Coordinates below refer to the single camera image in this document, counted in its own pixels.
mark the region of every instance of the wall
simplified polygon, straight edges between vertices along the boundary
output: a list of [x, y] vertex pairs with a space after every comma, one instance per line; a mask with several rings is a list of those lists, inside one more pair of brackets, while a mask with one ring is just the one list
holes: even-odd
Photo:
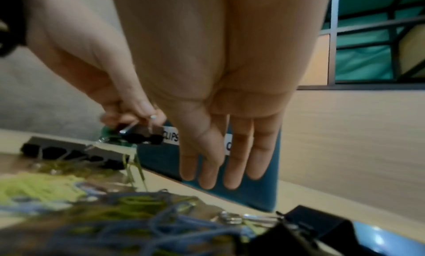
[[[112, 0], [83, 1], [120, 29]], [[0, 128], [95, 140], [102, 112], [28, 49], [0, 59]]]
[[297, 91], [281, 180], [425, 221], [425, 92]]

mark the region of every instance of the table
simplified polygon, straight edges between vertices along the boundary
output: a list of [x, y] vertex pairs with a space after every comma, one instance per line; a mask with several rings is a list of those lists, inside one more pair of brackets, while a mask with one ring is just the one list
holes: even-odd
[[[87, 144], [88, 141], [75, 140], [64, 137], [48, 136], [28, 132], [16, 132], [0, 129], [0, 152], [18, 154], [23, 143], [32, 136], [47, 137], [57, 140], [71, 141], [75, 143]], [[114, 150], [117, 152], [131, 154], [135, 152], [133, 148], [121, 147], [116, 145], [102, 144], [99, 147]], [[144, 171], [147, 180], [147, 187], [150, 191], [168, 189], [175, 194], [197, 196], [205, 203], [219, 206], [229, 212], [265, 214], [264, 212], [250, 209], [239, 204], [217, 198], [208, 193], [188, 187], [174, 180], [162, 177], [155, 173]], [[141, 185], [141, 180], [136, 180], [136, 185]], [[377, 209], [372, 206], [363, 205], [338, 196], [326, 194], [320, 191], [312, 190], [296, 184], [279, 181], [278, 200], [276, 210], [288, 212], [298, 205], [308, 206], [319, 209], [335, 215], [346, 217], [355, 221], [376, 225], [383, 229], [399, 233], [409, 238], [416, 239], [425, 243], [425, 224], [411, 220], [400, 215]], [[0, 217], [0, 227], [5, 227], [21, 221], [19, 218]]]

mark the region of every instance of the hand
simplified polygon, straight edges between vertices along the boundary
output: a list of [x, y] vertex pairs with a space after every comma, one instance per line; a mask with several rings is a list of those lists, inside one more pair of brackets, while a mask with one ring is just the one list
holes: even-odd
[[267, 169], [328, 0], [114, 0], [141, 82], [179, 130], [180, 174], [213, 188]]
[[123, 36], [78, 0], [26, 0], [28, 48], [53, 72], [102, 105], [113, 128], [157, 115]]

